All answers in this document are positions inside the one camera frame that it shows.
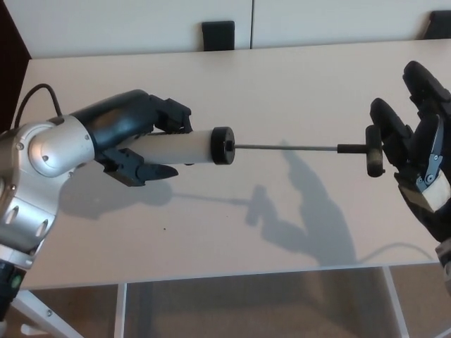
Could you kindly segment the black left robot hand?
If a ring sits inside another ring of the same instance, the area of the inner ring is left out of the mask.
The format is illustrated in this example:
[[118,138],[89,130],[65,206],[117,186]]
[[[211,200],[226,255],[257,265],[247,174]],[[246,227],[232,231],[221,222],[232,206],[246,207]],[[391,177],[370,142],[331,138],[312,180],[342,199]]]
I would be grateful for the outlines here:
[[150,134],[154,128],[167,134],[192,131],[191,110],[172,99],[160,99],[141,89],[117,94],[71,114],[88,131],[94,159],[104,173],[128,187],[178,175],[168,165],[150,164],[129,148],[118,147],[131,137]]

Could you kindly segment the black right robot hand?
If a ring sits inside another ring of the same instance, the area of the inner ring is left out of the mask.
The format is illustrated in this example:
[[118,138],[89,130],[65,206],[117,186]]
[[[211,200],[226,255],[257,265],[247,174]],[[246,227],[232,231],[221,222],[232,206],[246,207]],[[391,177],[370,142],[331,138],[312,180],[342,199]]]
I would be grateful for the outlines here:
[[450,238],[450,91],[417,61],[402,79],[416,106],[419,124],[404,124],[384,100],[370,105],[381,132],[382,150],[397,172],[402,198],[437,242]]

